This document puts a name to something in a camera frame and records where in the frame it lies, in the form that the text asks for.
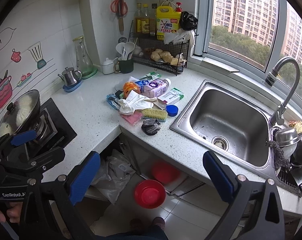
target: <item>metal teapot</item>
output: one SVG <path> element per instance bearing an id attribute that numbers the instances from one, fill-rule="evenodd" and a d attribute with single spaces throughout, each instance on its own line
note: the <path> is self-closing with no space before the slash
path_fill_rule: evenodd
<path id="1" fill-rule="evenodd" d="M 64 84 L 67 87 L 71 87 L 79 83 L 82 79 L 82 73 L 80 70 L 75 70 L 74 68 L 66 67 L 65 70 L 61 74 L 58 74 L 58 76 L 63 80 Z"/>

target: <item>gas stove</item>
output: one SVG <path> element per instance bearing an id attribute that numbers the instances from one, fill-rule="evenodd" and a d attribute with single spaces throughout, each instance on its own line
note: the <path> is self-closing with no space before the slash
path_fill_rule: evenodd
<path id="1" fill-rule="evenodd" d="M 77 136 L 52 98 L 41 105 L 40 118 L 34 129 L 36 139 L 26 143 L 28 159 L 54 147 L 64 148 Z"/>

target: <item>high-rise building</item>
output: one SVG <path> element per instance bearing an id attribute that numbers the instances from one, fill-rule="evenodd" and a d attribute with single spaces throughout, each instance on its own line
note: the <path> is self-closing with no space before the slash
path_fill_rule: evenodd
<path id="1" fill-rule="evenodd" d="M 212 25 L 248 35 L 262 45 L 272 44 L 278 0 L 214 0 Z"/>
<path id="2" fill-rule="evenodd" d="M 287 27 L 281 53 L 295 58 L 302 64 L 302 20 L 287 3 Z"/>

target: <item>sink drain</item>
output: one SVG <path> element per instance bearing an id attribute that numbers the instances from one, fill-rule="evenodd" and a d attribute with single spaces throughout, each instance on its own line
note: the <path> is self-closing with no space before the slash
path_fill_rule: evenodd
<path id="1" fill-rule="evenodd" d="M 228 141 L 221 136 L 214 137 L 212 139 L 212 143 L 225 151 L 227 151 L 229 148 Z"/>

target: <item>faucet spout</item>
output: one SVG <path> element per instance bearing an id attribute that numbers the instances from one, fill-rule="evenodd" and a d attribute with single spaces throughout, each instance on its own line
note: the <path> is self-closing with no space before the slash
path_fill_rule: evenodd
<path id="1" fill-rule="evenodd" d="M 292 63 L 295 66 L 296 78 L 295 78 L 295 81 L 294 81 L 292 88 L 290 89 L 290 92 L 288 93 L 286 99 L 283 101 L 283 103 L 280 103 L 280 106 L 278 107 L 278 109 L 270 117 L 269 121 L 272 125 L 275 125 L 276 123 L 278 123 L 278 121 L 283 124 L 282 114 L 287 109 L 286 106 L 287 106 L 288 102 L 290 101 L 292 95 L 295 93 L 295 90 L 299 84 L 299 80 L 300 80 L 299 64 L 292 57 L 283 57 L 277 62 L 277 64 L 273 67 L 272 71 L 268 73 L 268 75 L 265 79 L 265 83 L 271 87 L 275 83 L 275 81 L 277 79 L 276 76 L 278 76 L 280 69 L 287 63 Z"/>

